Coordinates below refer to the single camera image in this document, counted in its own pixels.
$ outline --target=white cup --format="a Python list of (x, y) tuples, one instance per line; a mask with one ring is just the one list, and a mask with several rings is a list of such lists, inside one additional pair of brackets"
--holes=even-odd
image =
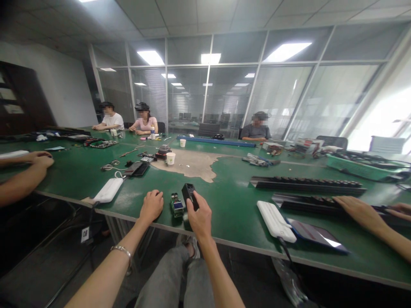
[(169, 152), (169, 153), (167, 153), (166, 154), (166, 158), (167, 158), (167, 160), (166, 160), (166, 162), (167, 162), (167, 165), (174, 165), (174, 161), (176, 160), (176, 154), (175, 153), (173, 153), (173, 152)]

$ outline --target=jeans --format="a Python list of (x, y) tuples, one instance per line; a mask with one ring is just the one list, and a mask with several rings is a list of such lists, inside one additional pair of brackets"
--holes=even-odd
[[(184, 246), (170, 249), (142, 288), (135, 307), (178, 307), (183, 268), (188, 261), (190, 256)], [(213, 289), (203, 259), (188, 264), (184, 307), (214, 307)]]

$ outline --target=gray shirt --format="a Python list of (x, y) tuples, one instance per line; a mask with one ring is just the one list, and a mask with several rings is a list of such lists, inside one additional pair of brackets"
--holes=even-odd
[(244, 126), (241, 131), (240, 138), (249, 137), (249, 138), (271, 138), (270, 129), (267, 126), (255, 127), (252, 124)]

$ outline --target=water bottle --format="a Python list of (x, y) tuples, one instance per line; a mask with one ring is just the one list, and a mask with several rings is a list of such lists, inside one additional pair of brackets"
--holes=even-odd
[(154, 127), (154, 125), (151, 126), (150, 133), (151, 133), (151, 140), (155, 140), (155, 127)]

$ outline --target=silver bracelet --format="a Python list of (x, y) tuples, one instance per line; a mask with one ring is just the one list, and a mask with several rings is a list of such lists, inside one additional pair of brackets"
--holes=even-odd
[(131, 267), (131, 253), (124, 248), (123, 246), (113, 246), (111, 247), (110, 251), (112, 251), (113, 249), (117, 249), (119, 251), (122, 251), (123, 253), (125, 253), (128, 256), (128, 268)]

